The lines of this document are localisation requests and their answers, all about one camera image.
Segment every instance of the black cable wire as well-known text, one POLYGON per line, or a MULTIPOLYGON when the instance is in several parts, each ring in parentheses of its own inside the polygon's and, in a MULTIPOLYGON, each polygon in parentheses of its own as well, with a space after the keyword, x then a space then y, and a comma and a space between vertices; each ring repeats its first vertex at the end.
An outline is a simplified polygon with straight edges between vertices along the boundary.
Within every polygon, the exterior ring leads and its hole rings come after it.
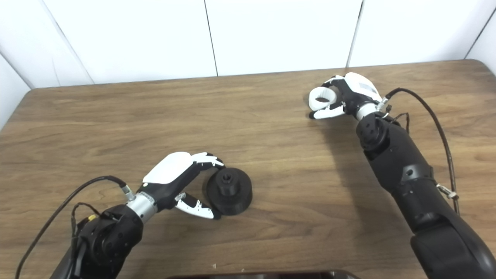
POLYGON ((407 134, 410 134, 410 114, 408 112, 404 112, 404 113, 400 113, 398 114, 398 116, 396 116, 395 118, 393 118, 393 122, 398 120, 400 117, 402 117, 403 115, 406 115, 406 133, 407 134))
POLYGON ((70 214, 70 226, 71 226, 71 241, 70 241, 70 251, 71 251, 71 258, 69 262, 69 268, 67 269, 67 274, 64 278, 70 279, 74 275, 74 262, 76 261, 77 258, 77 240, 79 238, 79 233, 80 231, 76 229, 76 209, 79 206, 87 206, 89 207, 97 216, 100 216, 100 212, 96 210, 92 205, 87 204, 87 203, 76 203, 74 207, 72 208, 72 212, 70 214))
MULTIPOLYGON (((435 113, 431 109, 431 107, 417 93, 415 93, 409 89, 399 87, 399 88, 394 89, 391 92, 389 92, 385 98, 390 100, 391 97, 393 97, 398 92, 406 92, 406 93, 412 95, 413 97, 415 97, 424 106, 424 108, 429 112, 432 119, 434 120, 437 131, 439 132, 439 135, 441 136, 442 144, 444 145, 444 151, 446 152, 446 160, 448 161, 449 180, 451 182, 451 190, 453 192, 456 192, 455 169, 453 166, 453 157, 451 156, 451 151, 449 150, 448 140, 446 139, 446 135, 444 134, 444 131, 441 127, 441 123, 439 123, 437 116, 435 115, 435 113)), ((454 207, 455 212, 458 215, 460 215, 460 207, 458 205, 458 198, 453 199, 453 207, 454 207)))
POLYGON ((24 254, 24 256, 22 256, 22 259, 19 262, 19 265, 17 266, 17 270, 15 272, 15 279, 19 279, 19 277, 21 275, 22 266, 24 265, 24 262, 29 257, 29 254, 31 254, 31 251, 33 251, 34 247, 36 246, 36 244, 40 240, 41 236, 45 233, 45 231, 48 229, 48 227, 50 226, 50 224, 54 221, 55 217, 57 217, 57 215, 59 215, 59 213, 62 211, 62 209, 64 209, 65 206, 67 206, 67 204, 79 192, 81 192, 81 190, 83 190, 84 188, 88 187, 89 185, 91 185, 91 184, 93 184, 95 182, 102 181, 102 180, 109 180, 109 181, 115 182, 115 183, 117 183, 119 185, 120 188, 123 188, 123 187, 126 186, 126 182, 124 182, 123 180, 121 180, 121 179, 119 179, 119 178, 117 178, 115 176, 108 175, 108 176, 100 176, 100 177, 97 177, 97 178, 93 178, 92 180, 87 181, 83 185, 79 186, 76 190, 74 190, 74 192, 72 192, 65 199, 65 201, 62 202, 62 204, 59 206, 59 208, 57 208, 55 210, 55 212, 52 214, 52 216, 50 216, 50 218, 48 218, 47 222, 43 225, 43 227, 41 228, 40 232, 36 235, 36 237, 34 238, 33 242, 31 243, 31 245, 29 245, 28 249, 26 250, 26 253, 24 254))

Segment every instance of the wooden table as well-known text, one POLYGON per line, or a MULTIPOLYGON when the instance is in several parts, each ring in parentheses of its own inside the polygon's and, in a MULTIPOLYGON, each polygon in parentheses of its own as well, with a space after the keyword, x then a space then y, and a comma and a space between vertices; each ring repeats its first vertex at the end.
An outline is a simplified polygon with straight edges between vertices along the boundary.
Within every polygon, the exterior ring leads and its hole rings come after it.
MULTIPOLYGON (((83 182, 112 174, 137 189, 175 151, 208 151, 253 182, 241 215, 211 221, 177 209, 145 227, 120 279, 298 270, 348 270, 363 279, 426 278, 411 232, 377 183, 342 116, 307 118, 308 92, 355 71, 384 95, 402 86, 436 111, 453 153, 462 216, 496 253, 496 78, 473 60, 35 89, 0 133, 0 279, 11 279, 54 209, 83 182)), ((449 185, 444 150, 411 96, 411 135, 437 180, 449 185)), ((186 190, 201 197, 200 175, 186 190)), ((123 203, 112 183, 74 202, 123 203)), ((28 259, 23 279, 48 278, 69 246, 64 210, 28 259)), ((81 210, 82 218, 88 211, 81 210)))

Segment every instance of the round black knob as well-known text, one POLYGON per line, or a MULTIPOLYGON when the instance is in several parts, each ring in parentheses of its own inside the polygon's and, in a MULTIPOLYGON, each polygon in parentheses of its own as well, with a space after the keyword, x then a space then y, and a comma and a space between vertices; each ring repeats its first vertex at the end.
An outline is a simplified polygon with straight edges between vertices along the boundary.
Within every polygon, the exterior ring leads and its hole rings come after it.
POLYGON ((237 215, 251 203, 251 180, 237 168, 224 168, 216 172, 206 184, 211 205, 223 215, 237 215))

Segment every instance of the black robotic forearm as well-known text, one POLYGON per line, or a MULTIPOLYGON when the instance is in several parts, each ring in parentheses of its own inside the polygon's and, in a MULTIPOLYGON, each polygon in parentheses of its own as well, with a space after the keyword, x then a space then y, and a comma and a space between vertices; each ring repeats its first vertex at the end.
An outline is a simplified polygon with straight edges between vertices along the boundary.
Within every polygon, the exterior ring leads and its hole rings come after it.
POLYGON ((494 256, 436 188, 432 168, 406 131, 381 113, 356 129, 380 185, 394 197, 429 279, 496 279, 494 256))

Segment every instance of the white wall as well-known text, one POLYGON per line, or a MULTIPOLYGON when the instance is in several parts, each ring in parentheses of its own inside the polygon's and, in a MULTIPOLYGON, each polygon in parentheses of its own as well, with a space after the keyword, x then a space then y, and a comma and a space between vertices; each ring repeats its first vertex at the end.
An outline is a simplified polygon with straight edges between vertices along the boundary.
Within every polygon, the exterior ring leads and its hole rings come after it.
POLYGON ((45 0, 95 83, 215 76, 203 0, 45 0))
POLYGON ((477 59, 496 74, 496 15, 493 15, 467 58, 477 59))
POLYGON ((27 84, 0 55, 0 130, 28 91, 27 84))
POLYGON ((350 66, 463 59, 494 0, 365 0, 350 66))
POLYGON ((0 53, 32 88, 93 83, 41 0, 0 1, 0 53))
POLYGON ((343 68, 361 3, 206 0, 218 73, 343 68))

